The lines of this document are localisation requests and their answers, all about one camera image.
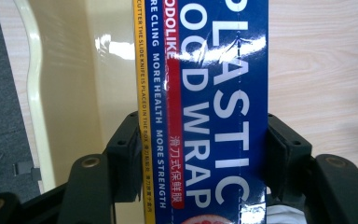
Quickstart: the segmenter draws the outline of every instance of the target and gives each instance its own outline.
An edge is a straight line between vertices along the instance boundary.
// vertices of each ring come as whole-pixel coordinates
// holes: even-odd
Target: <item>wooden table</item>
[[[26,94],[29,47],[20,14],[0,0],[0,22],[34,163]],[[269,3],[269,109],[313,144],[358,166],[358,0]]]

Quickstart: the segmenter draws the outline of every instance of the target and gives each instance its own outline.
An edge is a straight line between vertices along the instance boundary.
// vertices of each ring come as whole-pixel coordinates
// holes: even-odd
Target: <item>cardboard box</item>
[[[133,14],[146,223],[264,223],[268,1]]]

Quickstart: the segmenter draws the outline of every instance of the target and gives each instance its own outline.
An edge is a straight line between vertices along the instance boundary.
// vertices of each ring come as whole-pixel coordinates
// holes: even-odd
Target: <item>red stripe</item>
[[[164,0],[165,76],[170,165],[170,192],[173,208],[185,207],[181,78],[178,41],[177,0]]]

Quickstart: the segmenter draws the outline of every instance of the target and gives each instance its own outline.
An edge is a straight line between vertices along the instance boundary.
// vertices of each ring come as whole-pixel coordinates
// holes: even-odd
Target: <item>blue box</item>
[[[266,222],[268,11],[133,0],[146,223]]]

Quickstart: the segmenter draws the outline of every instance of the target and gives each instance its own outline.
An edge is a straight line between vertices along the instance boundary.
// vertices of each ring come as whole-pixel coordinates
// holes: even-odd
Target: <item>plastic food wrap box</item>
[[[133,14],[146,223],[264,223],[268,1]]]
[[[75,160],[101,153],[121,121],[138,109],[132,29],[136,22],[131,1],[15,0],[15,3],[29,40],[28,101],[43,188],[48,191],[67,181]],[[217,4],[208,7],[219,8]],[[256,28],[257,23],[265,23],[264,27],[257,28],[260,29],[258,36],[235,33],[229,37],[229,41],[235,43],[231,50],[216,49],[208,44],[220,55],[221,50],[225,50],[227,56],[233,50],[239,50],[241,55],[247,51],[241,56],[249,64],[247,77],[256,77],[252,73],[254,66],[266,70],[258,70],[261,72],[258,76],[265,79],[260,90],[252,94],[246,91],[251,102],[248,115],[265,112],[263,106],[266,105],[262,106],[263,111],[254,110],[257,99],[267,103],[267,6],[263,7],[249,12],[261,13],[261,21],[248,20],[248,15],[245,18],[249,31]],[[250,42],[241,42],[242,38]],[[242,57],[247,55],[249,58],[258,55],[265,64],[244,60]],[[222,107],[227,108],[227,101]],[[255,150],[253,144],[251,141],[250,151]],[[120,203],[116,209],[117,223],[145,223],[143,202]]]

